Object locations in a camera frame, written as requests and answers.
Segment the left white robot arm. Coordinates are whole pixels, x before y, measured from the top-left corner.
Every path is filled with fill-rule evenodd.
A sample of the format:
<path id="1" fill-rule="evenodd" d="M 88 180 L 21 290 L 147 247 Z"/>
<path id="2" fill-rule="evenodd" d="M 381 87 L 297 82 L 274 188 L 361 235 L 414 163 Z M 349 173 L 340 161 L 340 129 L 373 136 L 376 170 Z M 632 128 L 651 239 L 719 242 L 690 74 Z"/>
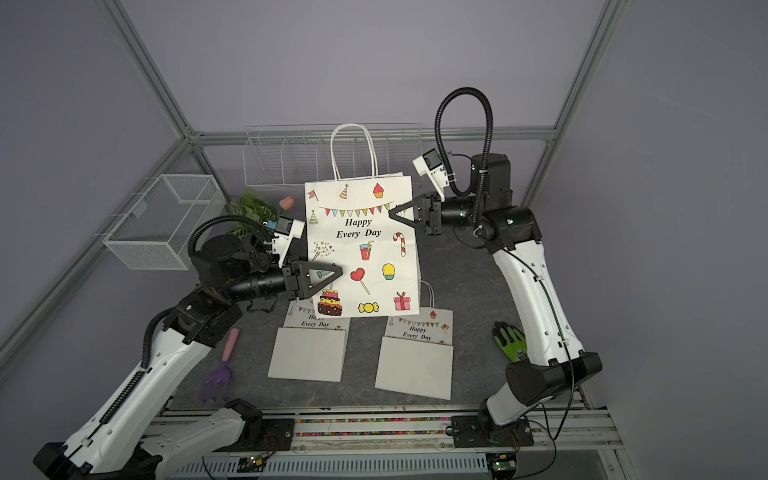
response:
<path id="1" fill-rule="evenodd" d="M 189 240 L 195 289 L 149 322 L 138 365 L 95 416 L 64 442 L 45 444 L 33 463 L 48 479 L 164 479 L 221 447 L 263 438 L 262 414 L 233 400 L 211 418 L 168 440 L 144 440 L 146 429 L 181 381 L 242 317 L 245 301 L 285 293 L 307 299 L 341 277 L 342 267 L 287 261 L 247 250 L 230 234 L 203 245 Z"/>

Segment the white party paper bag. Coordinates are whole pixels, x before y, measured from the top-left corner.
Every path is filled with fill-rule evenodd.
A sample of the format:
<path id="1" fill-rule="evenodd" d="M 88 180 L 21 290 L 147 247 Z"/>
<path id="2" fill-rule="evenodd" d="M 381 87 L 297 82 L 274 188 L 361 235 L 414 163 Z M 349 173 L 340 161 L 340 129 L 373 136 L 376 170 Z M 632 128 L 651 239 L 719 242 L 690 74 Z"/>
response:
<path id="1" fill-rule="evenodd" d="M 387 318 L 375 388 L 389 392 L 449 400 L 454 363 L 453 312 L 435 306 L 434 289 L 422 283 L 428 304 L 419 313 L 400 312 Z"/>

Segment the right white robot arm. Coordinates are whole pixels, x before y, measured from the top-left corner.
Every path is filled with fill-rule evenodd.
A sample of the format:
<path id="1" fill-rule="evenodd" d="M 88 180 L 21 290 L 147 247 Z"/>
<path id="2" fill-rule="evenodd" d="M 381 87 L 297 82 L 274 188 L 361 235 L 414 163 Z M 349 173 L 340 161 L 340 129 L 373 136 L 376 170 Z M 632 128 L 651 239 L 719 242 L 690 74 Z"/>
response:
<path id="1" fill-rule="evenodd" d="M 514 424 L 538 404 L 572 394 L 601 372 L 599 355 L 583 347 L 559 302 L 533 212 L 513 202 L 508 158 L 492 154 L 484 165 L 480 155 L 473 156 L 466 197 L 446 196 L 449 175 L 436 150 L 417 157 L 413 165 L 435 191 L 393 208 L 390 218 L 428 235 L 471 228 L 501 271 L 522 324 L 521 330 L 502 322 L 494 328 L 501 344 L 524 343 L 526 353 L 507 366 L 505 384 L 481 404 L 482 431 Z"/>

